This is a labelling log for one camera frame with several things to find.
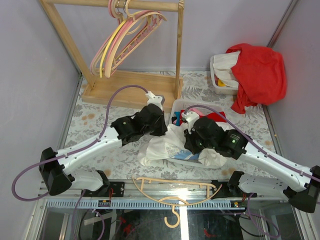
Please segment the peach plastic hanger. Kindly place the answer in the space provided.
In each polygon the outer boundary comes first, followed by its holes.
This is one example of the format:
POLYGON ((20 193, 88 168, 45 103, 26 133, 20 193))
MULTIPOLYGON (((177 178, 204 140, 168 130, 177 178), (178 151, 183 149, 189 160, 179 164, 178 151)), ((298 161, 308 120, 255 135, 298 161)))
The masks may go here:
POLYGON ((137 188, 137 190, 145 196, 147 199, 154 201, 159 204, 163 204, 166 206, 171 207, 171 213, 176 216, 176 223, 170 224, 168 222, 168 217, 164 217, 164 223, 168 228, 174 229, 179 226, 181 222, 181 216, 176 211, 176 208, 180 207, 191 207, 195 205, 199 205, 202 203, 207 202, 208 200, 211 200, 213 197, 215 197, 223 187, 223 184, 220 184, 219 186, 214 185, 213 183, 204 183, 204 182, 196 182, 196 181, 187 181, 187 180, 167 180, 167 179, 160 179, 160 178, 151 178, 151 177, 131 177, 131 180, 134 184, 134 186, 137 188), (147 181, 149 184, 151 183, 162 183, 162 184, 174 184, 174 185, 183 185, 183 186, 191 186, 191 187, 198 187, 199 189, 205 189, 206 190, 206 197, 203 200, 200 200, 195 203, 189 203, 184 197, 181 197, 181 195, 172 196, 168 195, 160 199, 155 199, 154 197, 151 197, 150 195, 146 194, 144 191, 144 185, 145 181, 147 181))

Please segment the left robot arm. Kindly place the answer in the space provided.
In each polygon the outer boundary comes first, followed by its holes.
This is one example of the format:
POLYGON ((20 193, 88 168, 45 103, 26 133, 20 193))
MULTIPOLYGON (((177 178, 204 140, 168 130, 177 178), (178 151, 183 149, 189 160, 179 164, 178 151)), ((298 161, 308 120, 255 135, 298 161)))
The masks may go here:
POLYGON ((108 126, 102 136, 89 138, 68 149, 42 151, 39 171, 50 196, 57 196, 71 189, 85 191, 86 197, 106 197, 111 188, 102 170, 92 172, 79 167, 97 155, 114 150, 144 135, 163 136, 167 131, 161 107, 149 103, 134 115, 120 117, 108 126))

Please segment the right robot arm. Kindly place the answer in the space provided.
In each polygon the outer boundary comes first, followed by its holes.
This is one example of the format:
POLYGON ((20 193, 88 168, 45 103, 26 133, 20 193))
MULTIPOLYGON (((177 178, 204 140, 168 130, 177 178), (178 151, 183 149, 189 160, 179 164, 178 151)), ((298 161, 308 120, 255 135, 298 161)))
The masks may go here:
POLYGON ((271 195, 288 201, 296 209, 314 213, 320 196, 320 167, 294 163, 262 147, 235 126, 223 130, 214 120, 191 112, 182 116, 187 124, 184 147, 193 154, 214 150, 223 157, 254 165, 273 178, 250 176, 242 171, 231 175, 227 186, 233 197, 242 194, 271 195))

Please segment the white t shirt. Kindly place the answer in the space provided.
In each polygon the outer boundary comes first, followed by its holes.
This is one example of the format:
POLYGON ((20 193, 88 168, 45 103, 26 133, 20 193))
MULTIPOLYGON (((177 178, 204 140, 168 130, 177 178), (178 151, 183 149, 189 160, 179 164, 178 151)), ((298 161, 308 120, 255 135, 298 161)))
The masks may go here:
POLYGON ((217 169, 222 167, 227 158, 213 149, 204 149, 193 154, 185 148, 186 139, 184 130, 187 124, 176 126, 170 123, 163 136, 154 136, 142 146, 138 152, 137 160, 143 166, 151 166, 161 160, 191 167, 217 169))

